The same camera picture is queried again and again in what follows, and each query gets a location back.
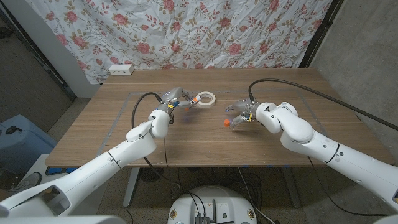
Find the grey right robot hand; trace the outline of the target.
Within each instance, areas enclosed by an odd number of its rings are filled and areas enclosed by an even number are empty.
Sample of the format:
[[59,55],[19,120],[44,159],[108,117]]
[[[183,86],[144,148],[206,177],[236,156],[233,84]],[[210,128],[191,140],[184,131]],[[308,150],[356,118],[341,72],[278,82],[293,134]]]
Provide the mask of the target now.
[[229,123],[230,128],[235,128],[243,122],[252,122],[256,120],[256,110],[260,103],[251,101],[249,98],[239,100],[232,105],[226,107],[226,112],[234,111],[239,113],[237,117],[232,119]]

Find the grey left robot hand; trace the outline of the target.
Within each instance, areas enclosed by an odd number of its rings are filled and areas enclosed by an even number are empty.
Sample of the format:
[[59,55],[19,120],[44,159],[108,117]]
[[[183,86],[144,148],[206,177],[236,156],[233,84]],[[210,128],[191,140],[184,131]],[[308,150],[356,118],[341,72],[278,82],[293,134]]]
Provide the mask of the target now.
[[175,108],[192,108],[201,101],[199,96],[193,97],[182,87],[176,87],[166,91],[160,99],[161,101],[157,109],[166,112],[168,115],[171,115]]

